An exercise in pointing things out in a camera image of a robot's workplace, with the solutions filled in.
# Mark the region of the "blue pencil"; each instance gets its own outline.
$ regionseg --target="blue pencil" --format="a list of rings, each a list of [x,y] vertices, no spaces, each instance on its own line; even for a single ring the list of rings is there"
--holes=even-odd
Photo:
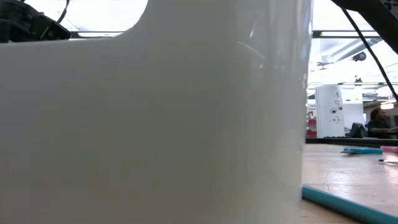
[[[398,223],[398,217],[396,216],[314,189],[307,185],[303,185],[302,187],[302,197],[305,200],[329,208],[359,222],[371,224]]]

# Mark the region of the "person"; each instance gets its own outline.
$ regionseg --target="person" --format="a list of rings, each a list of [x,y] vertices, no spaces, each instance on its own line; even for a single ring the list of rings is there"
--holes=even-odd
[[[388,132],[396,132],[398,128],[391,128],[386,123],[386,112],[380,108],[376,108],[371,112],[371,120],[368,123],[368,137],[379,139],[390,139]]]

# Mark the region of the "white machine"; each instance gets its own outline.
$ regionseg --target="white machine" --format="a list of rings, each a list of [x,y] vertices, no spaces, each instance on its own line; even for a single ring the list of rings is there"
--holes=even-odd
[[[345,137],[344,106],[341,87],[324,85],[315,88],[317,137]]]
[[[312,1],[149,0],[0,45],[0,223],[297,223]]]

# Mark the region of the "blue object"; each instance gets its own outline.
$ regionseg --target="blue object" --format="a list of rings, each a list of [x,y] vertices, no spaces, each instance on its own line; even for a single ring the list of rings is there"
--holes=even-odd
[[[303,185],[302,197],[305,200],[319,204],[325,208],[346,215],[354,220],[371,224],[398,223],[398,217],[386,214],[379,210],[352,202],[327,192]]]
[[[344,151],[341,153],[348,154],[383,154],[383,150],[378,148],[368,148],[368,147],[345,147]]]

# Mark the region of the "desk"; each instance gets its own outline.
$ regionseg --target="desk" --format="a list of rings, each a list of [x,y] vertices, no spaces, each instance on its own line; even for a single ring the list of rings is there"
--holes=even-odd
[[[388,131],[387,134],[390,135],[390,136],[393,136],[393,138],[397,138],[397,136],[398,136],[398,132],[397,131]]]
[[[398,216],[398,166],[388,166],[377,161],[382,157],[391,159],[396,156],[365,154],[346,157],[340,154],[343,148],[322,144],[306,145],[303,153],[303,183]],[[311,212],[316,210],[313,205],[302,205],[302,208],[309,210],[309,214],[316,215]]]
[[[302,224],[354,224],[358,223],[340,214],[327,210],[311,202],[302,201],[301,204]]]

